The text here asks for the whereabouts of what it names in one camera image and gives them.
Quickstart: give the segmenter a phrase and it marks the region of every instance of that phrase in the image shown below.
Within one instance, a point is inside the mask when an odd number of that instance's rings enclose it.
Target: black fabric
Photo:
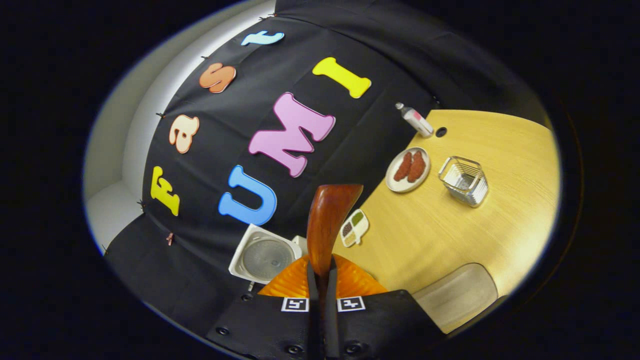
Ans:
[[[388,1],[277,2],[276,17],[242,31],[203,60],[185,80],[159,121],[144,170],[146,214],[111,243],[106,259],[142,300],[205,336],[234,294],[248,281],[228,265],[247,225],[218,213],[220,197],[258,208],[260,199],[228,176],[236,165],[268,185],[278,206],[263,228],[291,239],[306,235],[307,217],[321,184],[360,183],[359,207],[383,179],[387,165],[415,131],[394,108],[397,101],[427,115],[437,105],[487,110],[542,122],[542,111],[528,88],[484,51],[432,19]],[[241,46],[246,35],[262,30],[285,33],[271,45]],[[311,70],[327,56],[372,86],[359,99]],[[237,76],[220,94],[198,84],[212,63],[236,68]],[[303,154],[307,167],[297,178],[275,160],[248,152],[259,130],[282,129],[273,105],[291,92],[305,106],[336,118],[334,128],[314,152]],[[168,141],[179,115],[198,117],[200,128],[185,154]],[[302,153],[290,152],[294,156]],[[180,196],[177,217],[151,199],[152,169]],[[171,247],[165,238],[174,233]]]

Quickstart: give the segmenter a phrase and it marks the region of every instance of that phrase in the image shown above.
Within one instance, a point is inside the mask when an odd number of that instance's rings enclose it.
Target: wooden table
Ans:
[[[388,290],[410,293],[467,263],[482,264],[498,296],[511,293],[536,264],[554,226],[559,156],[551,130],[526,119],[467,110],[433,110],[441,138],[416,135],[431,159],[425,181],[408,193],[383,180],[361,209],[370,228],[359,245],[333,252],[360,265]],[[438,178],[449,156],[481,164],[489,192],[478,208],[458,202]]]

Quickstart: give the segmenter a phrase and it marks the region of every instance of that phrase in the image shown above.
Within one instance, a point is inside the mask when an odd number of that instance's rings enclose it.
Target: white plate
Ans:
[[[407,152],[411,152],[413,156],[418,151],[422,153],[422,159],[426,164],[426,167],[424,168],[424,172],[422,173],[422,175],[414,183],[410,183],[407,180],[407,177],[404,177],[404,179],[400,181],[395,181],[394,175],[398,171],[400,164],[402,164],[404,154],[406,154]],[[398,193],[410,192],[411,190],[417,188],[418,186],[420,186],[420,184],[422,184],[422,182],[427,178],[427,175],[429,174],[429,170],[431,170],[431,159],[429,159],[429,155],[422,147],[412,147],[410,149],[407,149],[399,153],[396,156],[396,158],[394,158],[393,161],[391,161],[391,164],[387,168],[387,176],[385,177],[387,187],[390,188],[392,191],[395,191]]]

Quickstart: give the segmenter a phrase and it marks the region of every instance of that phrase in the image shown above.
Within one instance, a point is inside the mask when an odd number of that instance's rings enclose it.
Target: foam letter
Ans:
[[[257,34],[249,34],[244,40],[242,40],[242,46],[246,46],[248,44],[260,44],[260,45],[269,45],[274,42],[280,41],[284,37],[284,33],[276,33],[275,35],[265,35],[267,33],[266,30],[261,31]]]
[[[236,78],[236,69],[233,66],[222,67],[222,63],[209,65],[200,76],[200,86],[209,88],[214,94],[219,94],[227,88],[229,83]]]
[[[235,201],[230,193],[222,194],[218,203],[218,212],[221,215],[230,215],[246,224],[262,225],[269,221],[276,212],[278,199],[273,190],[260,181],[246,175],[242,166],[236,165],[229,174],[229,186],[235,188],[242,186],[250,192],[262,198],[262,206],[258,209],[250,209]]]
[[[169,130],[169,143],[175,145],[178,152],[184,154],[189,151],[193,135],[198,132],[200,120],[198,117],[190,118],[186,115],[180,115],[173,121]]]
[[[284,126],[284,131],[258,131],[249,143],[249,152],[261,152],[289,169],[292,177],[298,177],[307,166],[307,158],[295,157],[286,151],[313,152],[314,147],[302,133],[303,128],[319,142],[329,134],[335,117],[321,115],[300,104],[293,94],[282,94],[273,105],[273,112]]]
[[[335,58],[324,58],[316,64],[314,75],[327,75],[349,90],[349,95],[357,99],[371,86],[371,80],[361,78],[335,62]]]
[[[173,191],[173,187],[167,181],[161,178],[162,168],[154,167],[154,173],[151,182],[151,199],[158,199],[167,208],[171,209],[171,212],[178,216],[178,207],[180,206],[180,197],[178,195],[169,195]]]

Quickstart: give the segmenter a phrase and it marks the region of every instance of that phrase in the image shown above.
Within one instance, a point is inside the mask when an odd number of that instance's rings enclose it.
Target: wire basket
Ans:
[[[489,191],[480,164],[458,156],[447,158],[438,172],[438,178],[453,197],[472,208],[480,206]]]

